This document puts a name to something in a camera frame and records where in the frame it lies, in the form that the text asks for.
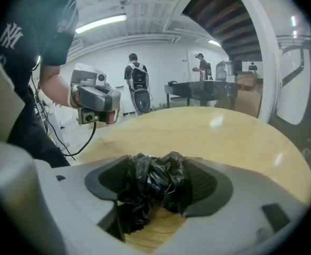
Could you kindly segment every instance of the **black pants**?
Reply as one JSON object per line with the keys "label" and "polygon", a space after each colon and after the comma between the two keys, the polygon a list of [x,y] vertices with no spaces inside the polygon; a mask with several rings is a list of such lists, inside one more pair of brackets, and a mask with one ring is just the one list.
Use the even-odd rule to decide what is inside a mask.
{"label": "black pants", "polygon": [[47,136],[36,117],[31,94],[30,91],[30,104],[26,104],[16,120],[8,143],[25,149],[34,159],[48,162],[52,168],[69,166],[64,155]]}

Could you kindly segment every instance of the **person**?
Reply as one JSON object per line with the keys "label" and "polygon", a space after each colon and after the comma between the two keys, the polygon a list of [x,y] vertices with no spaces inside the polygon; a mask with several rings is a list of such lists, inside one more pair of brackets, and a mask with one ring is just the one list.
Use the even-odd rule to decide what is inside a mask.
{"label": "person", "polygon": [[[131,53],[128,57],[128,60],[129,60],[129,65],[125,68],[124,79],[126,80],[126,83],[128,85],[128,88],[129,88],[129,92],[131,94],[131,100],[132,100],[135,112],[137,113],[137,115],[140,115],[137,108],[135,107],[135,101],[133,101],[133,99],[132,99],[133,89],[131,88],[131,84],[129,82],[129,79],[131,78],[131,72],[132,72],[131,64],[133,63],[134,66],[136,68],[138,68],[138,67],[140,67],[140,63],[138,62],[138,56],[135,53]],[[143,70],[147,73],[147,68],[145,65],[143,65]]]}
{"label": "person", "polygon": [[193,71],[201,73],[200,81],[208,80],[209,77],[210,80],[213,80],[211,75],[211,65],[205,60],[204,55],[199,53],[196,58],[200,60],[200,65],[199,68],[194,68]]}
{"label": "person", "polygon": [[29,81],[40,56],[39,80],[45,95],[63,106],[81,106],[78,92],[68,99],[68,86],[60,76],[60,66],[66,63],[78,19],[75,0],[17,0],[0,25],[0,62],[12,80],[15,93],[25,103],[8,143],[48,162],[52,168],[69,163],[36,117]]}

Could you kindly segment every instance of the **black plastic bag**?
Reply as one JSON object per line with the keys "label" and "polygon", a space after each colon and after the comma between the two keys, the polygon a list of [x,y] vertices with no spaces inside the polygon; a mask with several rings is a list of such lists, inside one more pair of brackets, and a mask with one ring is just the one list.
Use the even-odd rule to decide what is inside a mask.
{"label": "black plastic bag", "polygon": [[125,174],[126,188],[118,194],[118,207],[124,233],[130,234],[150,222],[153,205],[183,214],[191,203],[191,185],[186,159],[176,152],[163,158],[138,154],[130,157]]}

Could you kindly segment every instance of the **black desk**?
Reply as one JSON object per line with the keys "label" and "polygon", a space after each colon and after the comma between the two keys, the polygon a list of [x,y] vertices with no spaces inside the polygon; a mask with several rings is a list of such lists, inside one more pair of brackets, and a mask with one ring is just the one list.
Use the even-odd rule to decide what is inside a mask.
{"label": "black desk", "polygon": [[199,100],[202,107],[206,107],[208,101],[231,99],[230,109],[234,110],[238,86],[236,83],[210,80],[174,83],[172,86],[165,85],[165,93],[168,108],[170,107],[170,95],[175,95],[187,98],[188,106],[190,99]]}

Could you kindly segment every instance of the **round table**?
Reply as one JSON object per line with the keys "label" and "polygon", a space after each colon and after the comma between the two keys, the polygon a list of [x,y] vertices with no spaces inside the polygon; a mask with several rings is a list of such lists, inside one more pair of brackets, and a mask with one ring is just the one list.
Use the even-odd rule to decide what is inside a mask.
{"label": "round table", "polygon": [[[162,157],[177,151],[262,173],[304,204],[311,204],[311,171],[302,155],[282,133],[254,117],[227,109],[181,107],[145,114],[110,128],[84,150],[77,164],[138,153]],[[184,221],[157,211],[151,224],[129,235],[126,242],[152,252]]]}

